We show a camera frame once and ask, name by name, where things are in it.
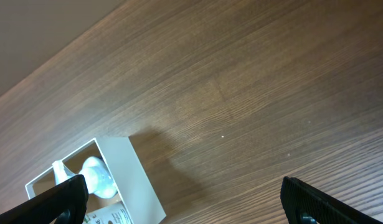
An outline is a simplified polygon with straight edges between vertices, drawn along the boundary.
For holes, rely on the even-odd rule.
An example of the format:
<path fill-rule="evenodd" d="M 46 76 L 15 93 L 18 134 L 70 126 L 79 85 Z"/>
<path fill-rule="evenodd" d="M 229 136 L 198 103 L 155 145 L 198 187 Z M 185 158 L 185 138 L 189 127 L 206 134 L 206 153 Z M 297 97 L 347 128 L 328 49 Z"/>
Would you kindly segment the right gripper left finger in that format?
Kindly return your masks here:
<path fill-rule="evenodd" d="M 83 175 L 75 175 L 42 194 L 0 214 L 0 224 L 81 224 L 88 190 Z"/>

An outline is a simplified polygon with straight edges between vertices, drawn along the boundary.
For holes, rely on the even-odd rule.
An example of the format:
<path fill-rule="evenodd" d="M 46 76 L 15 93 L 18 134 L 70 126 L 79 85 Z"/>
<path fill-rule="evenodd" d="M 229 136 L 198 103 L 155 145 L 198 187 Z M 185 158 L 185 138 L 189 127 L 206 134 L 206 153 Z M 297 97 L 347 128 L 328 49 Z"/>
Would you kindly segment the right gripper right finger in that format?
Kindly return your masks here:
<path fill-rule="evenodd" d="M 382 224 L 295 177 L 284 177 L 280 200 L 289 223 Z"/>

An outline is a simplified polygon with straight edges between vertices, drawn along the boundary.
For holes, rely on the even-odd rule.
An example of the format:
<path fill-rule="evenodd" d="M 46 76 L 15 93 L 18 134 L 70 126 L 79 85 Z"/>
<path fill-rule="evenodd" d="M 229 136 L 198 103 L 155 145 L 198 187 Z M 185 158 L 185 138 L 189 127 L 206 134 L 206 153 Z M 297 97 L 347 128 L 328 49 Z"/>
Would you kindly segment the white-capped blue spray bottle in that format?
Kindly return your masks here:
<path fill-rule="evenodd" d="M 52 167 L 57 185 L 76 175 L 62 160 L 54 161 Z M 98 157 L 91 156 L 87 158 L 78 174 L 84 176 L 89 194 L 94 194 L 103 199 L 110 199 L 118 193 L 108 167 Z"/>

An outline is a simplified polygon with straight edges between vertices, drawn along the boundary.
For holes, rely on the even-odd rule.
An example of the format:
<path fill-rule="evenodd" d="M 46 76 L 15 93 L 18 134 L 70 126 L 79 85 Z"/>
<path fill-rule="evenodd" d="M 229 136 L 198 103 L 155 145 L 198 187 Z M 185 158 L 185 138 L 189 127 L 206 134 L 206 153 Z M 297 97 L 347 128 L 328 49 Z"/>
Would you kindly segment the white squeeze tube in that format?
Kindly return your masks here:
<path fill-rule="evenodd" d="M 83 224 L 132 224 L 121 202 L 86 213 Z"/>

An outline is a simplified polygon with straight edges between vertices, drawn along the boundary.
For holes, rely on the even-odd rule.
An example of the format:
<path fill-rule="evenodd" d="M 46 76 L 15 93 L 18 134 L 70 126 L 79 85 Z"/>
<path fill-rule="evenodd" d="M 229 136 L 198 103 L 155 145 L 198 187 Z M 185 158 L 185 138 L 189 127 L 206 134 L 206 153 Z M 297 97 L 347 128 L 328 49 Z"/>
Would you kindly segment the white cardboard open box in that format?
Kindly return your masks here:
<path fill-rule="evenodd" d="M 85 160 L 100 158 L 108 167 L 118 193 L 110 199 L 90 194 L 86 213 L 121 202 L 132 223 L 160 223 L 166 217 L 151 182 L 138 159 L 129 138 L 93 138 L 62 159 L 63 163 L 78 174 Z M 56 185 L 52 165 L 26 184 L 28 198 Z"/>

